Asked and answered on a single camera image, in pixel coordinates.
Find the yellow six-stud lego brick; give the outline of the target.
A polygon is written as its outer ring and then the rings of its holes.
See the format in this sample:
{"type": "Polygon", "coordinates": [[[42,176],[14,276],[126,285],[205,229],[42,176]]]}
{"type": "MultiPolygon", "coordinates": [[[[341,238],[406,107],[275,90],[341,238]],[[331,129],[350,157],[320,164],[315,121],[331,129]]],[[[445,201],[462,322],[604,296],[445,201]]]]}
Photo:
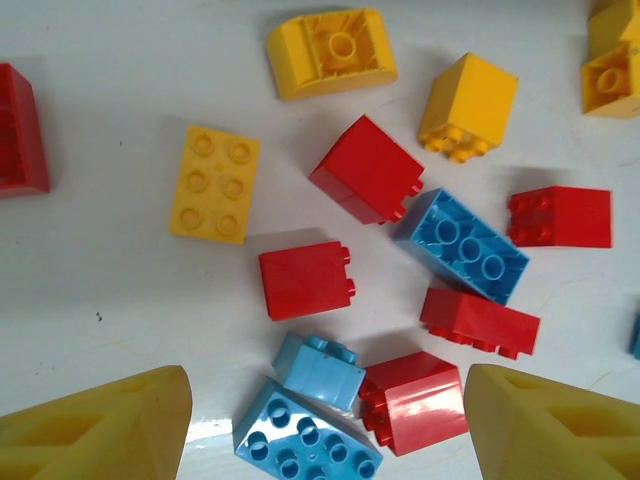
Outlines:
{"type": "Polygon", "coordinates": [[[257,139],[190,125],[169,232],[243,244],[259,154],[257,139]]]}

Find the red square lego brick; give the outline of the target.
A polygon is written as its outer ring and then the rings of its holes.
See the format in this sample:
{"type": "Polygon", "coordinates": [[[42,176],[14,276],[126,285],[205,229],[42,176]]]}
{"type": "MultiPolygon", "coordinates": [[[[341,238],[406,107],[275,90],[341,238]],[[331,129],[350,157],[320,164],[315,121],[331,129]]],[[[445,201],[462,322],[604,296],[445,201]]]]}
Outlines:
{"type": "Polygon", "coordinates": [[[612,193],[550,186],[513,194],[507,235],[519,247],[610,248],[612,193]]]}
{"type": "Polygon", "coordinates": [[[468,431],[458,368],[423,351],[368,366],[358,395],[365,429],[396,456],[468,431]]]}

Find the red tall lego brick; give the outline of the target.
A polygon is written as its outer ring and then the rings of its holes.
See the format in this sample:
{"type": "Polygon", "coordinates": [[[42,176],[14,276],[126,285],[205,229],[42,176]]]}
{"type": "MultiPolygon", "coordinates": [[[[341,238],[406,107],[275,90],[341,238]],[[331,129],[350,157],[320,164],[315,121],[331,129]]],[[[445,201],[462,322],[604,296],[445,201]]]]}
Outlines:
{"type": "Polygon", "coordinates": [[[348,307],[356,293],[346,273],[350,251],[338,241],[265,252],[258,259],[274,322],[348,307]]]}

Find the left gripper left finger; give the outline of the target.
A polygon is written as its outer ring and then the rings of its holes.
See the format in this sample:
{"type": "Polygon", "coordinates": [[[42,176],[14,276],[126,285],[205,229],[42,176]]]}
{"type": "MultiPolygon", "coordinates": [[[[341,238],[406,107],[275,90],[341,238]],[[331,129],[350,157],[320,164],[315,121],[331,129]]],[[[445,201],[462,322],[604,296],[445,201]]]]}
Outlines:
{"type": "Polygon", "coordinates": [[[0,480],[175,480],[192,413],[164,366],[0,417],[0,480]]]}

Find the light blue square lego brick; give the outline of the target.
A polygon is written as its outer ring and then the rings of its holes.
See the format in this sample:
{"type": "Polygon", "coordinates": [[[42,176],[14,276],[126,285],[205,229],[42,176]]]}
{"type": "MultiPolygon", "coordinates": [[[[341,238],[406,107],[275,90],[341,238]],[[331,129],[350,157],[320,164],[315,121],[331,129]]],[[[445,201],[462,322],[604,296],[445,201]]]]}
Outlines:
{"type": "Polygon", "coordinates": [[[365,377],[357,361],[339,342],[289,331],[272,366],[286,389],[349,412],[365,377]]]}

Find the red curved lego brick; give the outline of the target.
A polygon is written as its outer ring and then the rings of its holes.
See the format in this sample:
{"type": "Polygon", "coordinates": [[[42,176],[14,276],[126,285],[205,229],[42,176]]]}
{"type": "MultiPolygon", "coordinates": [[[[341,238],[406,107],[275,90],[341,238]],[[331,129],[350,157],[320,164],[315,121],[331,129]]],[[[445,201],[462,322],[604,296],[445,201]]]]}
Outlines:
{"type": "Polygon", "coordinates": [[[0,63],[0,198],[49,192],[33,88],[11,64],[0,63]]]}

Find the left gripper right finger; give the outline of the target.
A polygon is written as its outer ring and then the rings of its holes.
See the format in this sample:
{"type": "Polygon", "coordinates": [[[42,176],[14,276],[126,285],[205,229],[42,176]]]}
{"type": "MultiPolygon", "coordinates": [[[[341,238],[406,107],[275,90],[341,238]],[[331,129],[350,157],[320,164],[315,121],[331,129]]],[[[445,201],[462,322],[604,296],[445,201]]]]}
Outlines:
{"type": "Polygon", "coordinates": [[[483,480],[640,480],[640,405],[490,364],[463,403],[483,480]]]}

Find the yellow tall square lego brick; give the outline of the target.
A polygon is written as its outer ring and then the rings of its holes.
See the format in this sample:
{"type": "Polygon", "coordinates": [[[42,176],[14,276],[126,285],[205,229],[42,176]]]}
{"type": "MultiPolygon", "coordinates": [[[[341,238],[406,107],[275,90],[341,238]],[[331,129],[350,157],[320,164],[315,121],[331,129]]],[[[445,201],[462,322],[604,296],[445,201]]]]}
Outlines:
{"type": "Polygon", "coordinates": [[[432,83],[417,140],[465,163],[502,144],[519,78],[468,52],[432,83]]]}

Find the yellow curved lego brick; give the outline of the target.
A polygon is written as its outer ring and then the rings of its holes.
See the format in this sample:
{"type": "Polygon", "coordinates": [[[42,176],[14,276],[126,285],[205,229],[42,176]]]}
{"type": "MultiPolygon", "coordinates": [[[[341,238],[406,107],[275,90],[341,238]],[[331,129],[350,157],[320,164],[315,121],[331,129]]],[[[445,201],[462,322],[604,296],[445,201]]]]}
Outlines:
{"type": "Polygon", "coordinates": [[[284,102],[398,78],[383,17],[371,8],[292,18],[269,33],[266,49],[284,102]]]}

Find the red long lego brick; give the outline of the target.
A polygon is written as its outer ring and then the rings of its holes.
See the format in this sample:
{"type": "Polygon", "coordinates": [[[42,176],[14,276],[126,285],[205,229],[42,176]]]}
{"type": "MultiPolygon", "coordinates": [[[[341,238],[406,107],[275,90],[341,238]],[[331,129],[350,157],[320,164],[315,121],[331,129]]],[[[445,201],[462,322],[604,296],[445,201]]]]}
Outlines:
{"type": "Polygon", "coordinates": [[[461,291],[429,288],[420,321],[432,335],[516,360],[534,353],[540,319],[461,291]]]}

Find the blue long lego brick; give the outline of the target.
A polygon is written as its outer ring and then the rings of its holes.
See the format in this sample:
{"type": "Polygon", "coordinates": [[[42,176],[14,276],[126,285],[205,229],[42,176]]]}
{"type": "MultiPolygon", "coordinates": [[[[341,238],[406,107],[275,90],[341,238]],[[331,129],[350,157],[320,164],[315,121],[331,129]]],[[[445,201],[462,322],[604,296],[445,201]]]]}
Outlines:
{"type": "Polygon", "coordinates": [[[278,480],[373,480],[383,460],[366,436],[266,378],[233,427],[234,453],[278,480]]]}
{"type": "Polygon", "coordinates": [[[502,306],[529,263],[511,240],[444,188],[421,194],[393,239],[445,283],[502,306]]]}

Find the red double-stacked lego brick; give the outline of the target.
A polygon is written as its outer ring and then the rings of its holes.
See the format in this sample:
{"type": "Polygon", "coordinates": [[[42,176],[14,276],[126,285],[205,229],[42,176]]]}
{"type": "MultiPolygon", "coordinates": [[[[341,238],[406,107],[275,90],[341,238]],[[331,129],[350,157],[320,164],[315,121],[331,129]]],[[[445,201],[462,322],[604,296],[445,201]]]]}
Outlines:
{"type": "Polygon", "coordinates": [[[424,167],[367,116],[331,147],[309,179],[361,223],[397,222],[423,188],[424,167]]]}

